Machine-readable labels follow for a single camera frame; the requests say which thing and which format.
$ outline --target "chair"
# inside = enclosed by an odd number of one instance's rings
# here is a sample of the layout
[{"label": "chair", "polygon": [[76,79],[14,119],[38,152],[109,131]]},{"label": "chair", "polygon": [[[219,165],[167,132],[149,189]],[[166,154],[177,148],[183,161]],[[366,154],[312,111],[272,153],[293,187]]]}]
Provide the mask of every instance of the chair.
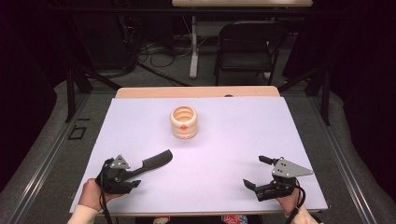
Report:
[{"label": "chair", "polygon": [[225,25],[219,32],[216,86],[219,70],[255,72],[256,76],[270,73],[268,85],[271,85],[279,47],[287,35],[288,30],[280,21],[236,21]]}]

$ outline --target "black cable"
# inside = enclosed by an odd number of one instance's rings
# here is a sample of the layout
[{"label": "black cable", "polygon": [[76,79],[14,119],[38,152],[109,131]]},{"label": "black cable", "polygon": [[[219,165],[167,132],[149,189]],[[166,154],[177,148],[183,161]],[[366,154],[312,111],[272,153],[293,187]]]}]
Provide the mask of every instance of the black cable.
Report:
[{"label": "black cable", "polygon": [[291,211],[291,213],[288,217],[288,220],[286,220],[286,224],[290,224],[294,220],[294,218],[299,213],[301,206],[303,206],[303,204],[305,202],[305,190],[303,188],[301,188],[299,185],[296,185],[295,188],[297,188],[299,190],[299,197],[297,200],[296,207],[293,209],[293,211]]},{"label": "black cable", "polygon": [[142,63],[140,63],[140,62],[136,62],[136,65],[138,65],[138,66],[140,66],[140,67],[146,69],[147,71],[149,71],[150,73],[154,74],[154,75],[157,76],[157,77],[163,77],[163,78],[168,79],[168,80],[170,80],[170,81],[174,81],[174,82],[176,82],[177,84],[179,84],[179,85],[181,85],[181,86],[184,86],[184,87],[191,87],[191,85],[189,85],[189,84],[187,84],[187,83],[181,82],[181,81],[176,80],[176,79],[174,79],[173,77],[170,77],[170,76],[168,76],[168,75],[166,75],[166,74],[164,74],[164,73],[161,73],[161,72],[159,72],[159,71],[156,71],[156,70],[154,70],[154,69],[151,69],[151,68],[145,66],[144,64],[142,64]]},{"label": "black cable", "polygon": [[111,163],[111,161],[112,161],[111,159],[106,160],[105,163],[102,166],[102,171],[101,171],[101,174],[100,174],[100,186],[99,186],[99,188],[101,190],[101,195],[99,197],[99,203],[100,203],[100,206],[103,209],[103,214],[105,215],[107,224],[113,224],[113,222],[111,220],[110,213],[109,213],[109,211],[107,209],[105,190],[103,189],[103,185],[104,185],[104,183],[103,183],[103,180],[104,180],[103,175],[104,175],[104,173],[106,173],[107,169],[109,168],[108,165]]}]

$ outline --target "wire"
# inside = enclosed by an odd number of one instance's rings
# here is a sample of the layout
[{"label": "wire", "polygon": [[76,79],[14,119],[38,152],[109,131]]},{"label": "wire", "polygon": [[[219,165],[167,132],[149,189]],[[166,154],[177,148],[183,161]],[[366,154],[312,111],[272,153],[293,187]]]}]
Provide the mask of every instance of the wire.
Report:
[{"label": "wire", "polygon": [[179,80],[176,80],[173,77],[166,75],[165,73],[162,73],[160,71],[156,71],[154,69],[151,69],[151,68],[145,66],[144,64],[142,64],[140,62],[136,62],[136,65],[146,69],[147,71],[149,71],[150,73],[156,75],[157,77],[163,77],[163,78],[168,79],[170,81],[174,81],[174,82],[176,82],[177,84],[179,84],[181,86],[185,86],[185,87],[190,87],[191,86],[190,84],[187,84],[187,83],[181,82]]},{"label": "wire", "polygon": [[103,209],[103,214],[105,215],[107,224],[113,224],[113,222],[111,220],[111,216],[110,216],[110,213],[109,213],[108,208],[107,208],[106,195],[105,195],[105,190],[103,189],[103,185],[104,185],[104,173],[106,173],[106,171],[108,169],[108,165],[112,161],[113,161],[112,159],[106,160],[105,163],[102,166],[102,171],[100,173],[100,186],[99,186],[99,188],[100,188],[101,194],[100,194],[100,197],[99,197],[99,203],[100,203],[100,206]]}]

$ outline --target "clothing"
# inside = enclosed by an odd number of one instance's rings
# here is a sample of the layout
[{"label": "clothing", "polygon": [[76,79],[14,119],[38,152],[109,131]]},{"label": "clothing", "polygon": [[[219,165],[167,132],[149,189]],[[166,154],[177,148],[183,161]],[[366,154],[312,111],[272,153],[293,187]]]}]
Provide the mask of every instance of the clothing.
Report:
[{"label": "clothing", "polygon": [[[78,204],[75,208],[73,216],[69,219],[67,224],[93,224],[95,220],[95,216],[97,214],[98,211],[90,207],[86,207]],[[291,222],[291,224],[318,224],[318,223],[311,217],[311,215],[306,210],[305,205],[303,205],[300,208],[300,211],[297,214],[297,216]]]}]

